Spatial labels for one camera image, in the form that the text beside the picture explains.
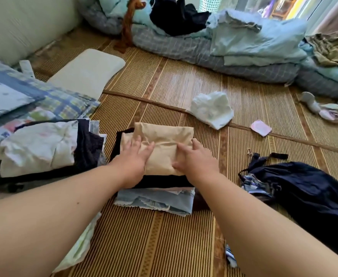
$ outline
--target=black cloth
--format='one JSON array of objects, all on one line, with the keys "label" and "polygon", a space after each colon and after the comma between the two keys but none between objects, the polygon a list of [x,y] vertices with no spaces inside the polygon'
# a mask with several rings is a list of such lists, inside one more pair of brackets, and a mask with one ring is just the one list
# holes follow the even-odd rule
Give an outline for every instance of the black cloth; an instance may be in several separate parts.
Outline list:
[{"label": "black cloth", "polygon": [[266,160],[254,154],[247,172],[273,186],[276,202],[303,229],[338,254],[338,181],[305,163],[264,166]]},{"label": "black cloth", "polygon": [[[134,128],[116,132],[116,142],[112,149],[110,162],[120,154],[120,142],[123,133],[132,133]],[[143,179],[134,188],[185,188],[193,187],[186,176],[156,176],[145,175]]]},{"label": "black cloth", "polygon": [[206,28],[210,12],[198,13],[193,4],[185,0],[155,0],[151,21],[170,36],[187,35]]},{"label": "black cloth", "polygon": [[[67,122],[72,120],[33,121],[17,127],[16,130],[39,123],[56,123],[60,121]],[[0,176],[0,185],[72,176],[97,167],[98,158],[102,151],[103,137],[89,132],[89,120],[77,119],[77,121],[78,137],[76,141],[77,146],[74,151],[74,165],[61,167],[47,172],[33,173],[17,177],[2,178]]]}]

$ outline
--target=white pillow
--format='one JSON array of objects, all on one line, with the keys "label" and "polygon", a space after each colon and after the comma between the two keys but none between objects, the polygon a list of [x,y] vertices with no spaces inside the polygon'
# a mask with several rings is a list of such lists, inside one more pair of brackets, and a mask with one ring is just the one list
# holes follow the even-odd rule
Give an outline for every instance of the white pillow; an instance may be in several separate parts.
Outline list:
[{"label": "white pillow", "polygon": [[125,61],[96,49],[87,49],[49,80],[55,86],[99,99],[105,85],[125,66]]}]

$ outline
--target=pink item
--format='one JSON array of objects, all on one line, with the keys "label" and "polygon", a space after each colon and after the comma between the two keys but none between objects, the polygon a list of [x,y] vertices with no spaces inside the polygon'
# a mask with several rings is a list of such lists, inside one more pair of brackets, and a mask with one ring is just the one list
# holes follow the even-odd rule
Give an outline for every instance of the pink item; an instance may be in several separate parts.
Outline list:
[{"label": "pink item", "polygon": [[270,128],[268,125],[266,125],[261,120],[255,121],[251,126],[251,129],[255,132],[259,133],[261,136],[265,137],[272,131],[272,128]]}]

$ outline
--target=floor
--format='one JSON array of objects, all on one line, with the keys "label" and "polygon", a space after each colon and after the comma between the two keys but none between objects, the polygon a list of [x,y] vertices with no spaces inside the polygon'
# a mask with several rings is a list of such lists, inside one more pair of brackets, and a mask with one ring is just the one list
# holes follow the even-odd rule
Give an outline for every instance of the floor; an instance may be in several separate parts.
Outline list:
[{"label": "floor", "polygon": [[[237,173],[250,161],[248,149],[261,155],[287,153],[290,161],[308,163],[338,179],[338,125],[300,105],[297,88],[229,77],[137,48],[122,54],[113,49],[114,42],[81,26],[30,58],[37,78],[44,81],[87,48],[126,61],[105,87],[101,106],[92,116],[100,120],[101,133],[107,134],[107,156],[116,131],[134,122],[185,125],[194,127],[195,137],[218,158],[221,173],[236,184],[240,184]],[[227,93],[235,111],[232,122],[219,131],[184,113],[194,96],[213,91]],[[249,129],[258,119],[273,128],[265,138]],[[181,218],[116,207],[109,201],[86,259],[56,276],[242,276],[227,265],[224,244],[210,211]]]}]

